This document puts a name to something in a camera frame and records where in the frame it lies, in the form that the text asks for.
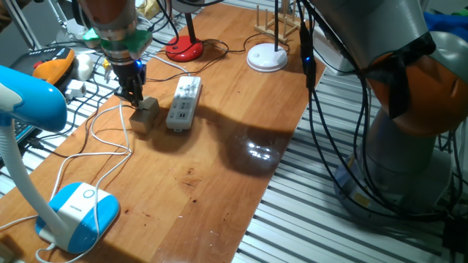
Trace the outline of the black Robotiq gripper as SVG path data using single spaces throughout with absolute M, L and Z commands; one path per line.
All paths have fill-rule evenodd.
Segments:
M 126 102 L 131 102 L 134 107 L 139 107 L 143 101 L 143 85 L 146 83 L 146 65 L 141 60 L 135 60 L 126 65 L 112 65 L 119 82 L 119 87 L 113 92 L 115 96 Z M 125 89 L 130 80 L 133 82 L 133 94 Z

